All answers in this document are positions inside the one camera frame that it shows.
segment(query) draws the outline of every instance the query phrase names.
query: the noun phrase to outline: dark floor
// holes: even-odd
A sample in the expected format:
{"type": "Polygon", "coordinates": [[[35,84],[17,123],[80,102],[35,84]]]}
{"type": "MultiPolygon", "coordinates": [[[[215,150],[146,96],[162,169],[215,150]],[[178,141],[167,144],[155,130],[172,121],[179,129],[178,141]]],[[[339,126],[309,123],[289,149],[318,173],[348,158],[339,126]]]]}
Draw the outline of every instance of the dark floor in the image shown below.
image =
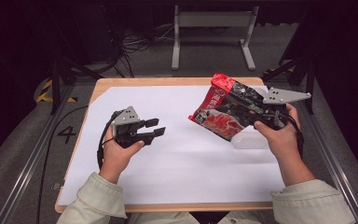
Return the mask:
{"type": "MultiPolygon", "coordinates": [[[[284,49],[296,30],[296,25],[280,25],[255,27],[250,43],[250,50],[255,60],[256,69],[249,71],[241,53],[238,30],[228,29],[218,35],[204,30],[190,30],[183,33],[181,42],[180,69],[171,69],[172,41],[165,41],[152,46],[145,51],[130,54],[130,63],[136,77],[211,77],[215,72],[222,72],[231,77],[262,77],[263,72],[278,66],[284,49]],[[207,36],[208,41],[201,41],[207,36]]],[[[103,66],[94,64],[89,66],[95,69],[103,66]]],[[[121,71],[128,77],[128,70],[119,63],[121,71]]],[[[102,74],[105,77],[117,77],[115,70],[111,69],[102,74]]],[[[286,79],[287,74],[273,78],[266,85],[291,90],[286,79]]],[[[60,216],[54,210],[59,191],[52,189],[54,183],[62,184],[68,162],[71,158],[77,135],[70,137],[58,135],[59,132],[73,127],[73,133],[79,133],[86,109],[82,108],[62,120],[51,138],[41,135],[48,133],[48,121],[56,122],[63,116],[81,106],[89,103],[95,85],[95,80],[88,77],[79,78],[74,87],[62,87],[62,95],[75,97],[75,103],[66,103],[55,116],[50,115],[52,103],[39,102],[37,107],[21,122],[21,124],[7,138],[0,148],[0,221],[5,223],[33,223],[37,219],[38,195],[41,179],[44,179],[43,195],[41,199],[40,223],[55,223],[60,216]],[[42,177],[46,153],[48,154],[46,174],[42,177]],[[26,166],[32,161],[34,166],[26,166]]],[[[304,83],[299,86],[304,90],[304,83]]],[[[299,108],[302,130],[305,134],[304,160],[315,175],[327,183],[341,188],[347,185],[350,189],[347,195],[351,207],[357,209],[358,216],[358,162],[351,153],[351,149],[337,127],[336,121],[329,109],[328,103],[319,89],[315,86],[313,94],[314,115],[310,115],[301,102],[295,103],[299,108]],[[314,122],[319,128],[317,132],[323,137],[321,143],[315,133],[314,122]],[[329,164],[324,154],[324,146],[328,147],[347,183],[337,178],[337,172],[329,164]]],[[[271,211],[266,211],[268,221],[274,223],[271,211]]]]}

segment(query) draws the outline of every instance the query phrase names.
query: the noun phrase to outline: white paper sheet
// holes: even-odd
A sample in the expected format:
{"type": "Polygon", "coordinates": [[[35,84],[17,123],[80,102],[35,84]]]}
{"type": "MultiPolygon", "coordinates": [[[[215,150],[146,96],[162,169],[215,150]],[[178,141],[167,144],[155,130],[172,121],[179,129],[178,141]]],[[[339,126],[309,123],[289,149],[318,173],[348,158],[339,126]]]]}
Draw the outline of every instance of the white paper sheet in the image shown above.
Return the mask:
{"type": "MultiPolygon", "coordinates": [[[[254,87],[264,90],[265,87],[254,87]]],[[[141,119],[159,119],[151,132],[165,134],[145,146],[120,176],[125,204],[270,202],[284,187],[268,149],[234,148],[228,141],[188,119],[209,86],[113,87],[90,105],[58,205],[68,205],[92,172],[106,122],[132,105],[141,119]]]]}

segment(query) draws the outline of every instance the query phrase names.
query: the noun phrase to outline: printed number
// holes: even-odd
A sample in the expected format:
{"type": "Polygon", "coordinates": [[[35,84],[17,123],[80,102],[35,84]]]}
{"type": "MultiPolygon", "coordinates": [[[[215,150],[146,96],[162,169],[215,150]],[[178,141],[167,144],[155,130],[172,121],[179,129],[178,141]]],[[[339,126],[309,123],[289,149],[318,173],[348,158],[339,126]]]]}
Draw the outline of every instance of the printed number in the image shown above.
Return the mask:
{"type": "Polygon", "coordinates": [[[76,133],[72,133],[73,129],[74,129],[74,127],[68,126],[66,129],[64,129],[58,133],[59,136],[66,136],[65,144],[68,144],[69,138],[71,136],[76,135],[76,133]]]}

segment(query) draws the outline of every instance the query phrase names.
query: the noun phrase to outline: hand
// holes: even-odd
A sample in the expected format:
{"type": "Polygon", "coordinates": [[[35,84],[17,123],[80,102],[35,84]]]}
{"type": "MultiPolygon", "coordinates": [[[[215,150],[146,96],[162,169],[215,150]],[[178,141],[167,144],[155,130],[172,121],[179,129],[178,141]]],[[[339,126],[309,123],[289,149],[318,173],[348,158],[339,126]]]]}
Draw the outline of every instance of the hand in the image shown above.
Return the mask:
{"type": "MultiPolygon", "coordinates": [[[[286,104],[286,108],[299,129],[300,123],[296,109],[289,104],[286,104]]],[[[285,186],[315,179],[310,169],[301,160],[297,147],[296,129],[292,123],[289,122],[279,131],[275,131],[262,122],[256,121],[255,128],[267,138],[269,148],[277,158],[285,186]]]]}
{"type": "Polygon", "coordinates": [[[136,142],[130,147],[121,147],[114,139],[112,126],[106,131],[103,145],[103,166],[99,175],[114,184],[117,184],[121,172],[123,172],[133,155],[145,145],[143,141],[136,142]]]}

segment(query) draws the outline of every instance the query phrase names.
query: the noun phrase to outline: left hand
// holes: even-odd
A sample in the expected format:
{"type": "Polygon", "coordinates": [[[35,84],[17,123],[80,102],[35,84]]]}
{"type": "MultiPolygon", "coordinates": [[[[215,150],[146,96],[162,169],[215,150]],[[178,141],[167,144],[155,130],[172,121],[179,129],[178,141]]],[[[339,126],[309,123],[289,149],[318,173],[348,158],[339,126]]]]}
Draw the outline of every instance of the left hand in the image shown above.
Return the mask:
{"type": "Polygon", "coordinates": [[[114,139],[112,126],[106,131],[103,145],[103,166],[99,175],[109,182],[117,184],[121,172],[123,172],[133,155],[145,145],[143,141],[136,142],[130,147],[121,147],[114,139]]]}

